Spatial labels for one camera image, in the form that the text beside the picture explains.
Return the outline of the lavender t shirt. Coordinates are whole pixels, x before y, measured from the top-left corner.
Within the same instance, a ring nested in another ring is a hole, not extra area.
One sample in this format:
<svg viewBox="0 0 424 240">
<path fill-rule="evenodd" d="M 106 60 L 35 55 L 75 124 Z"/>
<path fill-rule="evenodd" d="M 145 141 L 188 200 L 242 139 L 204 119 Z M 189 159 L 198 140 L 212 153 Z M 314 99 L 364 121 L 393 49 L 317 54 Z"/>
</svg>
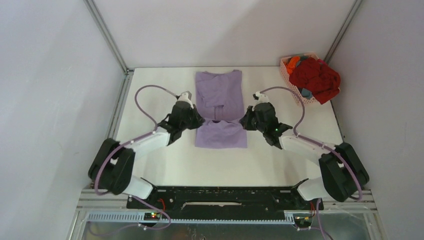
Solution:
<svg viewBox="0 0 424 240">
<path fill-rule="evenodd" d="M 247 131 L 239 123 L 245 115 L 240 70 L 195 74 L 197 111 L 205 122 L 196 130 L 194 145 L 206 149 L 248 147 Z"/>
</svg>

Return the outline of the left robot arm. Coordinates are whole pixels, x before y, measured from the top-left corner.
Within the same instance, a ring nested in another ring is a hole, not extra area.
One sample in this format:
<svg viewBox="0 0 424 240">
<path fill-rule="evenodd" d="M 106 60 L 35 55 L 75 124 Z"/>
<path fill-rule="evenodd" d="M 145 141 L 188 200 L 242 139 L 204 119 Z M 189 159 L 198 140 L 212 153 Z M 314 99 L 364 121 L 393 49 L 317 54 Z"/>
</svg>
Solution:
<svg viewBox="0 0 424 240">
<path fill-rule="evenodd" d="M 153 208 L 158 194 L 152 183 L 133 174 L 136 159 L 173 144 L 183 131 L 197 129 L 204 121 L 195 104 L 178 100 L 155 130 L 125 143 L 112 138 L 104 140 L 88 170 L 88 177 L 107 193 L 136 196 L 145 208 Z"/>
</svg>

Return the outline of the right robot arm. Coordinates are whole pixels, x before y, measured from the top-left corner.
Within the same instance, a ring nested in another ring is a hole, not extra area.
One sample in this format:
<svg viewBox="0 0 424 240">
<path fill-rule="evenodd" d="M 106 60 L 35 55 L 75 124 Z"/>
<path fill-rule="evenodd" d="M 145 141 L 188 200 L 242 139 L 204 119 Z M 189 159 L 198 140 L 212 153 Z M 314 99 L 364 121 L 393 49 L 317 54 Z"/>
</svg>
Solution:
<svg viewBox="0 0 424 240">
<path fill-rule="evenodd" d="M 328 144 L 300 134 L 279 122 L 269 102 L 250 105 L 239 122 L 247 131 L 262 133 L 270 146 L 296 153 L 319 167 L 319 177 L 304 179 L 292 188 L 290 201 L 295 208 L 304 209 L 311 200 L 328 197 L 338 202 L 363 198 L 369 175 L 349 143 Z"/>
</svg>

